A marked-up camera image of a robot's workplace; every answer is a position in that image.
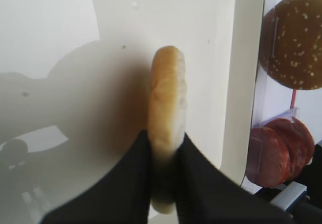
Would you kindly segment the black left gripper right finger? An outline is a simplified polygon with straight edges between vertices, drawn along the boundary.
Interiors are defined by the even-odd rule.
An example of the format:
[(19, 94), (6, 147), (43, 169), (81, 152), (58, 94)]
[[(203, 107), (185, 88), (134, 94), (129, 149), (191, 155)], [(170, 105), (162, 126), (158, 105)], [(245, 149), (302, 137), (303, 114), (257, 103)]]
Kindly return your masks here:
[(281, 209), (249, 194), (217, 170), (186, 135), (176, 153), (179, 223), (293, 223)]

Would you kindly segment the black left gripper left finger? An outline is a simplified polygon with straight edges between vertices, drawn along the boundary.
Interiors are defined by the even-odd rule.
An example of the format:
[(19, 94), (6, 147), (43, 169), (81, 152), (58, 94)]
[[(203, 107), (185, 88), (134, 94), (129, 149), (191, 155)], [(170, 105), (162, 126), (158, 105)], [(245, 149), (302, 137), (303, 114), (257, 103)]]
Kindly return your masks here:
[(106, 176), (42, 223), (148, 223), (150, 194), (150, 146), (143, 130)]

